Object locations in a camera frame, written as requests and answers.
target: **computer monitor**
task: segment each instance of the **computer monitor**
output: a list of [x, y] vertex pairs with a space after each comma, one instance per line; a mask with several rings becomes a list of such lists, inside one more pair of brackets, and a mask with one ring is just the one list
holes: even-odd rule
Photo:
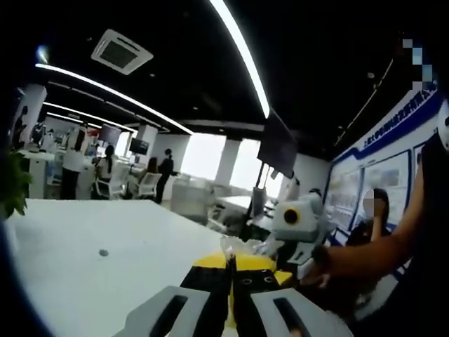
[[146, 155], [148, 152], [149, 143], [141, 139], [133, 138], [129, 150], [134, 154]]
[[103, 124], [98, 140], [102, 140], [109, 145], [116, 147], [120, 138], [120, 133], [121, 130], [119, 128], [114, 128], [113, 126]]
[[293, 177], [296, 154], [297, 144], [290, 130], [275, 111], [270, 111], [257, 158], [290, 179]]

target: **window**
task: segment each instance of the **window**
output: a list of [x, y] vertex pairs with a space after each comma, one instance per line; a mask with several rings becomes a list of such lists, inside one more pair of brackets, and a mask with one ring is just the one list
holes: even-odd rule
[[126, 153], [126, 146], [128, 144], [128, 139], [130, 136], [130, 132], [122, 132], [120, 133], [119, 141], [117, 142], [117, 146], [115, 147], [115, 155], [119, 157], [124, 157]]
[[131, 155], [133, 155], [133, 153], [129, 150], [129, 147], [131, 145], [131, 140], [133, 138], [136, 138], [138, 136], [138, 132], [134, 131], [133, 134], [131, 135], [131, 137], [128, 137], [128, 142], [126, 142], [126, 158], [131, 157]]
[[[231, 176], [231, 185], [252, 191], [259, 175], [261, 161], [257, 159], [260, 142], [258, 140], [243, 139], [237, 152], [236, 163]], [[267, 165], [262, 171], [261, 181], [267, 177]], [[277, 198], [281, 190], [282, 174], [278, 174], [276, 179], [271, 179], [268, 175], [266, 189], [269, 197]]]
[[195, 133], [190, 136], [189, 144], [181, 164], [181, 172], [194, 177], [214, 180], [225, 147], [226, 137]]

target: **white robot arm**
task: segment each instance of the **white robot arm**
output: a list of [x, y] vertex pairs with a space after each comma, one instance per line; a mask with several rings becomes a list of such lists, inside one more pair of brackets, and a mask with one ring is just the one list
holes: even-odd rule
[[297, 246], [287, 263], [297, 265], [297, 278], [303, 278], [312, 266], [311, 253], [333, 230], [323, 203], [316, 193], [296, 201], [280, 203], [273, 217], [272, 234], [277, 240], [296, 241]]

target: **led light strip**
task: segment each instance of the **led light strip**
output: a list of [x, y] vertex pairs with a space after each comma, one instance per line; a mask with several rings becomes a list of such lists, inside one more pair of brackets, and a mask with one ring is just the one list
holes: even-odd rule
[[245, 62], [246, 69], [248, 69], [248, 72], [250, 73], [250, 77], [253, 81], [255, 91], [260, 101], [260, 105], [262, 106], [262, 111], [265, 115], [265, 118], [268, 118], [269, 105], [267, 96], [265, 95], [264, 87], [262, 85], [262, 82], [260, 81], [259, 74], [257, 73], [257, 68], [255, 67], [253, 57], [251, 56], [245, 39], [240, 32], [239, 26], [237, 26], [236, 21], [232, 17], [231, 12], [229, 12], [229, 9], [226, 7], [226, 4], [223, 0], [209, 0], [209, 2], [215, 8], [218, 15], [222, 18], [224, 25], [226, 26], [227, 30], [229, 30], [232, 39], [237, 45], [240, 55]]
[[[67, 117], [67, 116], [62, 116], [61, 114], [53, 114], [52, 112], [47, 112], [47, 115], [48, 116], [58, 117], [58, 118], [63, 118], [63, 119], [68, 119], [69, 121], [75, 121], [76, 123], [82, 123], [82, 121], [80, 121], [79, 119], [75, 119], [75, 118], [71, 118], [71, 117]], [[87, 123], [87, 125], [92, 126], [93, 128], [101, 128], [101, 126], [97, 125], [97, 124]]]
[[111, 93], [115, 96], [118, 96], [120, 98], [123, 98], [124, 100], [127, 100], [130, 103], [133, 103], [134, 105], [137, 105], [138, 107], [141, 107], [144, 110], [147, 110], [148, 112], [151, 112], [152, 114], [156, 115], [159, 118], [162, 118], [164, 121], [167, 121], [168, 123], [180, 128], [181, 130], [183, 130], [184, 132], [187, 132], [189, 135], [193, 135], [194, 132], [192, 130], [189, 130], [188, 128], [186, 128], [185, 126], [177, 123], [176, 121], [173, 121], [171, 118], [168, 118], [166, 115], [157, 112], [155, 109], [152, 109], [148, 106], [146, 106], [145, 104], [142, 104], [141, 102], [136, 101], [135, 99], [128, 97], [127, 95], [124, 95], [120, 92], [118, 92], [117, 90], [114, 90], [108, 86], [105, 86], [104, 84], [98, 83], [96, 81], [93, 81], [92, 79], [88, 79], [87, 77], [75, 74], [74, 72], [70, 72], [68, 70], [64, 70], [62, 68], [58, 68], [58, 67], [54, 67], [52, 65], [44, 65], [42, 63], [37, 63], [36, 67], [41, 68], [41, 69], [46, 69], [46, 70], [51, 70], [53, 72], [59, 72], [61, 74], [65, 74], [67, 76], [71, 76], [74, 77], [75, 79], [79, 79], [81, 81], [84, 81], [86, 83], [92, 84], [93, 86], [96, 86], [98, 88], [101, 88], [105, 91], [107, 91], [108, 93]]
[[128, 128], [127, 126], [115, 123], [113, 121], [108, 121], [107, 119], [104, 119], [104, 118], [101, 118], [101, 117], [93, 116], [92, 114], [86, 114], [85, 112], [81, 112], [81, 111], [78, 111], [78, 110], [73, 110], [73, 109], [70, 109], [69, 107], [63, 107], [62, 105], [57, 105], [57, 104], [53, 104], [53, 103], [49, 103], [49, 102], [43, 102], [42, 104], [49, 105], [51, 107], [58, 107], [60, 109], [67, 110], [67, 111], [73, 112], [75, 114], [80, 114], [82, 116], [90, 117], [92, 119], [97, 119], [99, 121], [103, 121], [105, 123], [108, 123], [108, 124], [111, 124], [111, 125], [114, 125], [114, 126], [118, 126], [119, 128], [124, 128], [125, 130], [131, 131], [131, 132], [135, 132], [135, 129], [133, 129], [133, 128]]

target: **white column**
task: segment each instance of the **white column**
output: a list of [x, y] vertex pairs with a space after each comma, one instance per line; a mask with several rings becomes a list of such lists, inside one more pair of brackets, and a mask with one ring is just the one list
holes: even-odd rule
[[148, 142], [148, 152], [144, 156], [142, 154], [139, 154], [140, 157], [140, 163], [145, 163], [145, 165], [148, 164], [149, 159], [152, 156], [152, 150], [153, 145], [156, 140], [157, 135], [157, 128], [154, 128], [150, 125], [141, 125], [139, 126], [138, 135], [136, 136], [137, 139], [144, 140], [145, 142]]
[[[41, 112], [42, 103], [47, 97], [47, 89], [45, 86], [39, 84], [28, 84], [24, 89], [25, 95], [20, 100], [17, 112], [15, 113], [15, 121], [17, 118], [22, 118], [22, 122], [27, 127], [20, 135], [22, 142], [29, 143], [31, 131], [37, 123], [39, 113]], [[24, 107], [27, 107], [28, 113], [22, 116]]]
[[228, 186], [231, 182], [232, 171], [236, 163], [237, 153], [239, 152], [240, 142], [237, 140], [226, 139], [224, 144], [220, 165], [218, 165], [215, 183]]

